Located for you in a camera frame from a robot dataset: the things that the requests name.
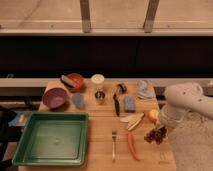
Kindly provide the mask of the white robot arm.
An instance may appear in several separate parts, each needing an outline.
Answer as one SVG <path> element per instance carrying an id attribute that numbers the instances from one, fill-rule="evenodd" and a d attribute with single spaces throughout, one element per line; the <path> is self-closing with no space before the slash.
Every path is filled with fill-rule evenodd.
<path id="1" fill-rule="evenodd" d="M 167 128 L 177 127 L 190 111 L 213 120 L 213 98 L 203 94 L 196 82 L 168 86 L 164 91 L 166 99 L 158 115 L 158 123 Z"/>

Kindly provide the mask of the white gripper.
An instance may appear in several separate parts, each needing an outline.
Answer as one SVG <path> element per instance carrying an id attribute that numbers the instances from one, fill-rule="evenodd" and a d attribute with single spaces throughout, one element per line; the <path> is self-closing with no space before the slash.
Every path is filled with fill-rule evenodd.
<path id="1" fill-rule="evenodd" d="M 160 111 L 159 121 L 167 128 L 175 128 L 181 123 L 183 117 L 184 111 L 182 109 L 166 104 Z"/>

